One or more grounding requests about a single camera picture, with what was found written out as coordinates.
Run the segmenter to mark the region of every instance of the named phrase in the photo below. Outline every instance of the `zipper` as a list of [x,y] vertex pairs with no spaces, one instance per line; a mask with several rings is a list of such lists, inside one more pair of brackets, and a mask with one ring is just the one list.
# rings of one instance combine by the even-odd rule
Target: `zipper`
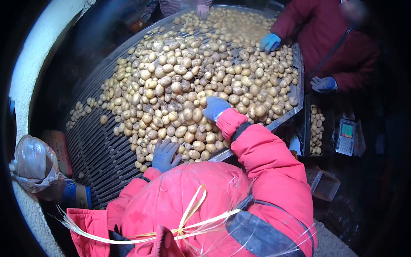
[[315,67],[315,69],[310,72],[308,75],[309,79],[312,79],[312,76],[314,75],[315,72],[317,72],[320,67],[332,56],[332,54],[341,46],[341,43],[346,39],[348,34],[353,30],[353,28],[347,29],[347,31],[344,33],[344,35],[341,36],[341,38],[338,40],[338,42],[334,45],[334,47],[331,49],[331,52],[324,57],[324,59]]

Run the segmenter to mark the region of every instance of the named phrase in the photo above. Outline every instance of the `maroon jacket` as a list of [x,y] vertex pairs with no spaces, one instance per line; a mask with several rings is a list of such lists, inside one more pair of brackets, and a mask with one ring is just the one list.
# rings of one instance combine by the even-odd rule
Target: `maroon jacket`
[[305,21],[298,43],[304,58],[305,85],[312,77],[332,76],[338,91],[365,86],[379,55],[377,43],[360,30],[350,30],[338,5],[340,0],[293,0],[270,31],[281,39]]

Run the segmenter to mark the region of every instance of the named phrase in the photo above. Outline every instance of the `person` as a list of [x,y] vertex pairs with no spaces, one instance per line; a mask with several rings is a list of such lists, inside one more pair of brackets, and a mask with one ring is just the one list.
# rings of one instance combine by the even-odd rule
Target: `person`
[[[206,19],[210,14],[210,5],[212,0],[197,0],[197,8],[196,13],[197,16]],[[187,8],[189,5],[184,0],[148,0],[147,5],[144,8],[143,14],[141,18],[144,22],[147,22],[157,4],[160,3],[161,13],[163,14],[164,18],[173,15],[182,9]]]
[[[72,232],[80,256],[107,256],[111,250],[123,256],[270,256],[286,250],[289,257],[311,257],[316,235],[311,188],[304,165],[285,143],[264,126],[217,97],[207,98],[204,116],[215,121],[231,141],[241,168],[225,162],[180,164],[179,145],[158,140],[152,167],[144,179],[134,178],[106,210],[67,209],[67,215],[85,232],[134,240],[133,235],[156,232],[156,239],[128,245],[91,240]],[[241,208],[243,211],[204,234],[174,241],[171,229],[179,228],[185,210],[199,186],[207,195],[185,227]]]
[[314,91],[350,92],[369,83],[379,48],[364,28],[369,13],[359,0],[292,0],[261,39],[266,52],[275,50],[294,29],[305,67],[305,85]]

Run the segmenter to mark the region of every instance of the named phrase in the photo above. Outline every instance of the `work glove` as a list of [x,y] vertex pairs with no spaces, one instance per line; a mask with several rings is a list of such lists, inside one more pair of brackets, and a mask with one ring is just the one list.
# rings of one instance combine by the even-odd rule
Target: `work glove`
[[210,7],[208,5],[197,5],[196,13],[201,19],[207,19],[210,14]]
[[143,20],[144,23],[146,23],[146,22],[150,19],[150,17],[151,17],[151,14],[145,14],[145,13],[143,13],[143,14],[140,16],[140,19]]
[[281,39],[273,33],[265,35],[260,41],[260,49],[264,49],[266,53],[273,52],[280,45]]
[[181,161],[181,154],[177,154],[172,161],[175,152],[180,146],[178,143],[171,142],[170,139],[162,140],[159,138],[154,148],[152,167],[162,173],[174,168]]
[[225,110],[231,108],[228,102],[216,96],[208,97],[206,101],[207,108],[203,110],[203,114],[207,119],[215,122]]
[[319,93],[329,93],[338,89],[337,82],[333,77],[325,77],[323,79],[314,77],[310,83],[312,85],[312,89]]

